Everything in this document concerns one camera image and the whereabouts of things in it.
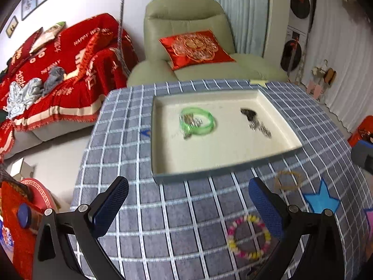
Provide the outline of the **silver heart brooch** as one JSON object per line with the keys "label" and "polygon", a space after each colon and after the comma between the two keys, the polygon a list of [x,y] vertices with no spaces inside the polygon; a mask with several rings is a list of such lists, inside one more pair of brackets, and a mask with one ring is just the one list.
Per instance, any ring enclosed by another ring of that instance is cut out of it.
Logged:
{"label": "silver heart brooch", "polygon": [[264,126],[260,126],[259,130],[263,133],[264,136],[267,138],[272,138],[271,132]]}
{"label": "silver heart brooch", "polygon": [[260,121],[257,119],[253,119],[252,121],[249,121],[249,128],[253,131],[256,131],[256,129],[260,128]]}

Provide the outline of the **black hair claw clip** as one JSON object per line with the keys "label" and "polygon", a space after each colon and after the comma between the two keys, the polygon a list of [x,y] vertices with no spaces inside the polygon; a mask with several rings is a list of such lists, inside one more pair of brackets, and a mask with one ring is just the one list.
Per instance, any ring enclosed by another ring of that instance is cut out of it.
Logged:
{"label": "black hair claw clip", "polygon": [[257,113],[252,109],[241,108],[240,112],[247,117],[248,121],[254,121],[257,117]]}

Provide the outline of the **silver hair clip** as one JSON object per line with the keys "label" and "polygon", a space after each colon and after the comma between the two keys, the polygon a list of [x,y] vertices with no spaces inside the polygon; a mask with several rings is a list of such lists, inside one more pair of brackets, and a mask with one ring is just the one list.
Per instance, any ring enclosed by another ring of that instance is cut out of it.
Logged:
{"label": "silver hair clip", "polygon": [[180,128],[182,130],[190,130],[193,128],[199,128],[202,126],[202,120],[194,117],[192,113],[180,115]]}

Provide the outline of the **grey jewelry tray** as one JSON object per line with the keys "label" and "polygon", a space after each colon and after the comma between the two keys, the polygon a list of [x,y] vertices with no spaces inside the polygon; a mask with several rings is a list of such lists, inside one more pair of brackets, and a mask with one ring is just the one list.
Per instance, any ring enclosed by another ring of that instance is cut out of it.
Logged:
{"label": "grey jewelry tray", "polygon": [[[192,112],[201,108],[216,125],[206,135],[184,140],[180,115],[187,110],[208,125],[207,116]],[[249,128],[240,109],[257,113],[260,126],[272,135]],[[151,113],[151,170],[157,184],[223,176],[291,157],[303,147],[295,127],[267,90],[215,90],[155,96]]]}

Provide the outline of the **red plastic stool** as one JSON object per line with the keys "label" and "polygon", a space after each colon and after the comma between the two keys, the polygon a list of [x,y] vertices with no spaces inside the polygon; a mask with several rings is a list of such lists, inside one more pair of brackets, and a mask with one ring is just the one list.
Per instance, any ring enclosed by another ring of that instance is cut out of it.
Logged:
{"label": "red plastic stool", "polygon": [[350,138],[348,139],[348,143],[351,147],[354,147],[358,141],[366,141],[372,144],[373,139],[373,116],[367,116],[364,120],[359,124],[358,128],[352,133]]}

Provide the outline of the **jar with blue lid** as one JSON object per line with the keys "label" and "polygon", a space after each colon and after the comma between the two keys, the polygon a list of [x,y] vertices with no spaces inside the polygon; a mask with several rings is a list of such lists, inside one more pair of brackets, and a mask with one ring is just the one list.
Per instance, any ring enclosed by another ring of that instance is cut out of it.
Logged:
{"label": "jar with blue lid", "polygon": [[42,215],[25,203],[22,203],[17,211],[18,223],[23,229],[29,230],[34,235],[38,234],[38,229],[42,220]]}

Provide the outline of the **slipper rack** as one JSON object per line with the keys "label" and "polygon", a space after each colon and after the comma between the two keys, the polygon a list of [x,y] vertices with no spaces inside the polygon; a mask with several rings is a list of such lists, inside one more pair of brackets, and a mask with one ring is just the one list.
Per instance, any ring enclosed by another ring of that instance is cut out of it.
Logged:
{"label": "slipper rack", "polygon": [[328,60],[323,60],[320,66],[312,69],[312,78],[308,81],[306,93],[316,101],[322,99],[325,91],[328,90],[335,81],[337,71],[328,65]]}

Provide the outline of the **grey checked tablecloth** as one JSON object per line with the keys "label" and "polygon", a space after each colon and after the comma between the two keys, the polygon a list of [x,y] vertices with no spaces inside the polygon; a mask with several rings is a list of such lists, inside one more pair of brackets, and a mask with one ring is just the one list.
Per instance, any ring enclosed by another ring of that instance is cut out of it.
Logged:
{"label": "grey checked tablecloth", "polygon": [[299,189],[283,194],[288,204],[310,210],[304,194],[328,186],[337,199],[336,218],[345,251],[346,278],[362,264],[369,224],[365,210],[372,194],[350,146],[328,115],[304,91],[273,82],[262,92],[298,134],[303,147],[276,162],[224,176],[158,185],[150,165],[150,115],[155,95],[250,90],[246,80],[164,82],[112,91],[83,154],[71,206],[90,203],[117,176],[129,181],[129,194],[100,244],[126,279],[244,279],[251,267],[227,246],[228,228],[255,214],[249,180],[269,188],[282,170],[300,174]]}

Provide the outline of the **white sheer curtain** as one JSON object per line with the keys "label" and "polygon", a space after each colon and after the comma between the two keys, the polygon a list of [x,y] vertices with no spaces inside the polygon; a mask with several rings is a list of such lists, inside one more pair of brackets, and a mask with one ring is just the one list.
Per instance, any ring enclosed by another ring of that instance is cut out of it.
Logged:
{"label": "white sheer curtain", "polygon": [[336,71],[324,103],[353,132],[372,114],[372,22],[356,0],[316,1],[302,84],[323,64]]}

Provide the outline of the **grey clothes pile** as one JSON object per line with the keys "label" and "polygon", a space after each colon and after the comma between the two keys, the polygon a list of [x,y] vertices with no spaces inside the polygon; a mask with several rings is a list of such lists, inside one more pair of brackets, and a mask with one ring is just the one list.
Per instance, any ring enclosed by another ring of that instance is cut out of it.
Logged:
{"label": "grey clothes pile", "polygon": [[20,87],[17,82],[11,82],[10,91],[7,98],[5,112],[8,119],[16,118],[23,114],[41,97],[45,97],[55,87],[57,87],[65,77],[65,70],[62,67],[53,67],[49,71],[49,76],[45,82],[40,78],[32,78]]}

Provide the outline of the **sofa with red cover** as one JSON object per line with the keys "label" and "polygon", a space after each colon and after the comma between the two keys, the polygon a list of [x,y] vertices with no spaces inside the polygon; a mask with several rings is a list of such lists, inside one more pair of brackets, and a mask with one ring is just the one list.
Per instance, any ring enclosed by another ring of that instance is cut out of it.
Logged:
{"label": "sofa with red cover", "polygon": [[117,52],[116,19],[103,13],[77,23],[37,52],[33,33],[1,77],[1,159],[94,123],[108,93],[127,85]]}

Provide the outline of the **red embroidered cushion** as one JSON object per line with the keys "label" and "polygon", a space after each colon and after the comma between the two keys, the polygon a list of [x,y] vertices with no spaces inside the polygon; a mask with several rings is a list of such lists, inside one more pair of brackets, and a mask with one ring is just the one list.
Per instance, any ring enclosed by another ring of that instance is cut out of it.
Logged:
{"label": "red embroidered cushion", "polygon": [[173,71],[199,64],[235,62],[210,30],[163,37],[159,42],[170,58]]}

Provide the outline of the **grey-blue curtain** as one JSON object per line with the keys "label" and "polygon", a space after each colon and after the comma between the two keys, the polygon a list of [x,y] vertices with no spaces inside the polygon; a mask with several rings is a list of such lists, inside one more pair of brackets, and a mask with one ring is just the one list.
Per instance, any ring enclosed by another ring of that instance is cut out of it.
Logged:
{"label": "grey-blue curtain", "polygon": [[236,52],[262,56],[269,0],[216,0],[228,17]]}

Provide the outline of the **cream printed pillow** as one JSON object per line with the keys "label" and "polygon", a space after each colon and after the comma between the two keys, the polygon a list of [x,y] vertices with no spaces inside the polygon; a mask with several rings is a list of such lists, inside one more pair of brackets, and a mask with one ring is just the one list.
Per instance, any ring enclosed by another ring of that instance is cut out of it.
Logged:
{"label": "cream printed pillow", "polygon": [[30,49],[30,54],[36,53],[49,41],[54,40],[58,34],[65,28],[66,22],[61,21],[54,24],[52,27],[48,28],[46,31],[42,32],[37,40],[32,44]]}

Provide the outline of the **small picture frame left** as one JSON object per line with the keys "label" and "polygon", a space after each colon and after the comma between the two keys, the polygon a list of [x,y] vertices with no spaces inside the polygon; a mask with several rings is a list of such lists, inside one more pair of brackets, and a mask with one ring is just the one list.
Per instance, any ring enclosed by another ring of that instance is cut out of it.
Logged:
{"label": "small picture frame left", "polygon": [[8,27],[6,28],[6,35],[11,38],[15,29],[17,28],[18,26],[18,19],[17,17],[14,15],[10,21],[10,23],[8,24]]}

